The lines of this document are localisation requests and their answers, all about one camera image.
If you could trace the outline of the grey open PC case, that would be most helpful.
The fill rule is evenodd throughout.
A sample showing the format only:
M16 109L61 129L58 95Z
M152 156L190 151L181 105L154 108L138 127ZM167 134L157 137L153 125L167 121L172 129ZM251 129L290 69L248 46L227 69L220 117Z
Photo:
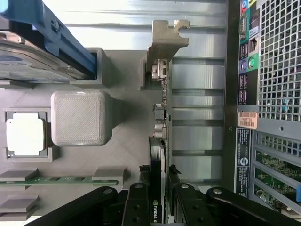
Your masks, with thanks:
M301 167L301 0L226 6L222 180L268 207L253 195L255 152Z

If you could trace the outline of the green RAM stick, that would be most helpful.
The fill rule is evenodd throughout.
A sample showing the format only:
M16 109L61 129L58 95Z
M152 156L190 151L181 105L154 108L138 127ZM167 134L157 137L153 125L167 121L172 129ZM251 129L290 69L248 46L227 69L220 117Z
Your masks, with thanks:
M118 185L117 180L98 179L92 176L45 177L34 176L26 181L0 181L0 186L34 186L34 185Z

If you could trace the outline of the green Dell motherboard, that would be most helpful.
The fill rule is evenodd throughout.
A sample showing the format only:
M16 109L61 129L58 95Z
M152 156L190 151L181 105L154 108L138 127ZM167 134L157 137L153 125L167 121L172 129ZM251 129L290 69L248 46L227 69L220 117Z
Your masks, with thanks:
M261 151L253 162L253 195L268 207L301 220L301 167Z

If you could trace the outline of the grey plastic parts rack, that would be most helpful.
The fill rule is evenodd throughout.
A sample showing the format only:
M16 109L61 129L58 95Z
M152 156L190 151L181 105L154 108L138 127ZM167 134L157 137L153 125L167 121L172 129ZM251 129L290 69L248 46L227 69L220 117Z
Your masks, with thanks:
M153 106L162 95L146 72L147 52L94 53L96 80L34 83L25 90L0 83L0 181L92 176L119 184L0 186L0 226L26 225L100 187L127 190L139 182L140 166L149 166ZM38 156L7 149L6 121L13 113L44 120L45 149Z

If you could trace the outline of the silver CPU chip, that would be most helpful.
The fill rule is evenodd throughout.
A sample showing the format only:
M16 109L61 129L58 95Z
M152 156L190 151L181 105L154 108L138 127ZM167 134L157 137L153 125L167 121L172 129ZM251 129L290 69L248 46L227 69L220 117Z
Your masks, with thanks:
M15 156L38 156L45 149L45 123L37 113L13 113L6 121L7 149Z

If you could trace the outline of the hard disk with blue caddy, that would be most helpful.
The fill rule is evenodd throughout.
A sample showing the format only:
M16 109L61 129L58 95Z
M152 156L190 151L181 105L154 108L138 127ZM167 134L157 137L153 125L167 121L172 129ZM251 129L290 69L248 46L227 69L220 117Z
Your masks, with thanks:
M0 0L0 80L97 78L97 58L42 0Z

